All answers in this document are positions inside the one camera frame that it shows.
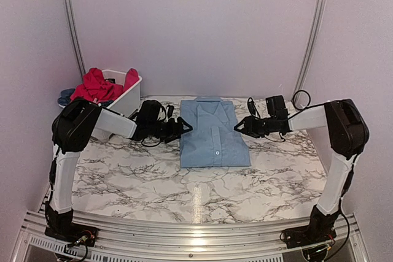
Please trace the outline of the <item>light blue button shirt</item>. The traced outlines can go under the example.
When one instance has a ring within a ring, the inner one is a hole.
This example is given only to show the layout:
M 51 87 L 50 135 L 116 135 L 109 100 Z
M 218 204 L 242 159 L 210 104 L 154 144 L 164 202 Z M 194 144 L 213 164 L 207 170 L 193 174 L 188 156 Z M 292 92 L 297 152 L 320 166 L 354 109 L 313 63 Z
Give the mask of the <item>light blue button shirt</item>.
M 181 168 L 249 167 L 249 149 L 240 133 L 234 104 L 218 97 L 181 101 L 181 117 L 193 130 L 181 136 Z

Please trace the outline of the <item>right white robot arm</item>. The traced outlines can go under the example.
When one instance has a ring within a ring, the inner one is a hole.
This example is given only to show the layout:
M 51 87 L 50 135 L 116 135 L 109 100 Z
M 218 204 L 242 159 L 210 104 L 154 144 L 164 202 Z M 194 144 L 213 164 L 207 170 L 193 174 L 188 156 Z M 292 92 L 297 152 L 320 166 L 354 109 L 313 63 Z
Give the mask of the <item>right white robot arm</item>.
M 254 102 L 249 99 L 250 115 L 244 117 L 234 130 L 253 137 L 264 138 L 271 133 L 285 135 L 299 130 L 327 128 L 332 157 L 324 191 L 313 213 L 322 218 L 336 215 L 343 196 L 349 190 L 358 157 L 364 151 L 370 133 L 360 112 L 351 99 L 328 101 L 307 106 L 290 115 L 282 96 L 266 98 L 269 116 L 257 116 Z

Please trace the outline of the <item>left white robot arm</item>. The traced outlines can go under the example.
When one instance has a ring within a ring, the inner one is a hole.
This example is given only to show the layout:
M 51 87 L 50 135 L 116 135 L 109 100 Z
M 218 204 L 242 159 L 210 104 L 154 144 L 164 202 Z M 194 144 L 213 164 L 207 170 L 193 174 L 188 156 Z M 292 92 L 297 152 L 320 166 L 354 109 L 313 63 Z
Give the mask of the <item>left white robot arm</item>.
M 183 118 L 173 118 L 173 109 L 173 106 L 163 107 L 156 100 L 147 100 L 139 110 L 126 116 L 86 99 L 70 102 L 52 123 L 51 194 L 45 205 L 48 227 L 66 241 L 77 236 L 77 226 L 72 221 L 72 186 L 76 164 L 94 130 L 136 142 L 153 137 L 169 143 L 193 129 Z

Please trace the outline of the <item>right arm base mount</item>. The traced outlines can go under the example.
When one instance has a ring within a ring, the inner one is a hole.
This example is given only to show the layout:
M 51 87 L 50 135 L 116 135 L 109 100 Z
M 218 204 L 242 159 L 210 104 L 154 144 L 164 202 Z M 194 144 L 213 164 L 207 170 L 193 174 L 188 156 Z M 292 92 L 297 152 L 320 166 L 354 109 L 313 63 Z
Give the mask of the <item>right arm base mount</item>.
M 336 236 L 337 234 L 334 228 L 314 231 L 313 229 L 309 229 L 309 226 L 299 226 L 282 231 L 280 240 L 286 244 L 288 249 L 293 249 L 331 241 Z

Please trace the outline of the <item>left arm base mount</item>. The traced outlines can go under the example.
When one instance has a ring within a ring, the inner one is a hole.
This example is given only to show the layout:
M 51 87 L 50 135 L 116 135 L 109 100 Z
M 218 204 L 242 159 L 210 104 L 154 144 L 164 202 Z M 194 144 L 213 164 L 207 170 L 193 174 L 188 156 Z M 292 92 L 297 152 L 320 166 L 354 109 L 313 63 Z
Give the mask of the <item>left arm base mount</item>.
M 87 237 L 87 240 L 81 242 L 81 244 L 84 244 L 87 247 L 93 247 L 95 245 L 98 235 L 98 228 L 95 228 L 93 226 L 71 223 L 70 227 L 67 227 L 62 233 L 60 232 L 60 230 L 46 227 L 45 235 L 58 239 L 60 241 L 68 242 L 72 245 L 77 245 L 77 241 L 85 236 Z

